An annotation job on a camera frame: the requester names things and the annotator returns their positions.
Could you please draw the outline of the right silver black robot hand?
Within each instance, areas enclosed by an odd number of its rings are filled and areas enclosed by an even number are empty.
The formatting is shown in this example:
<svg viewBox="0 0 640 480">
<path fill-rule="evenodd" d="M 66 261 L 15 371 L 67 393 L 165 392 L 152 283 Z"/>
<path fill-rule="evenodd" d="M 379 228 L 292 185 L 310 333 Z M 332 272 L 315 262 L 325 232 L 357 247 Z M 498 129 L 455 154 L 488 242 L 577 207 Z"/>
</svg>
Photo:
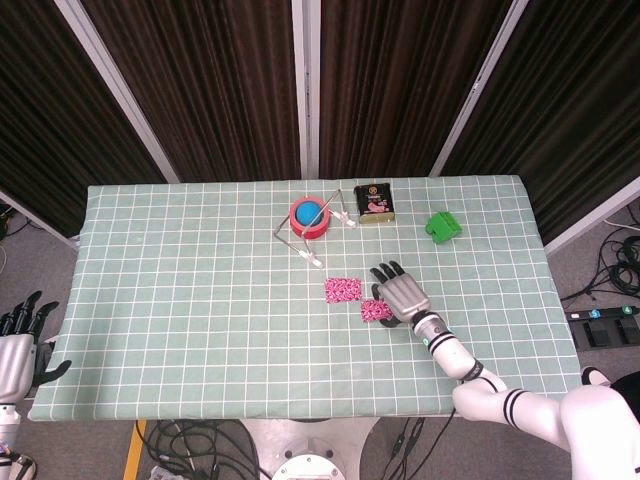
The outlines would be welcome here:
<svg viewBox="0 0 640 480">
<path fill-rule="evenodd" d="M 372 295 L 375 301 L 383 302 L 389 309 L 378 322 L 385 328 L 411 324 L 416 314 L 427 312 L 431 302 L 422 287 L 396 261 L 380 263 L 369 272 L 375 282 Z"/>
</svg>

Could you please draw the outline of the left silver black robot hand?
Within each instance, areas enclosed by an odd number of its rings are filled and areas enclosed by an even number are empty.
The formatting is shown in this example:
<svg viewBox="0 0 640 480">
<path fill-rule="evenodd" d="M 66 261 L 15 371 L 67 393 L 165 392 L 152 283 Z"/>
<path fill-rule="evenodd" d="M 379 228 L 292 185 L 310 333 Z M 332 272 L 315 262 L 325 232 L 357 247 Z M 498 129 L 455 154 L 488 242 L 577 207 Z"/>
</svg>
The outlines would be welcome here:
<svg viewBox="0 0 640 480">
<path fill-rule="evenodd" d="M 49 314 L 59 303 L 49 302 L 36 309 L 42 291 L 1 315 L 1 404 L 15 405 L 33 389 L 56 381 L 71 367 L 63 360 L 48 370 L 56 341 L 41 342 L 40 337 Z"/>
</svg>

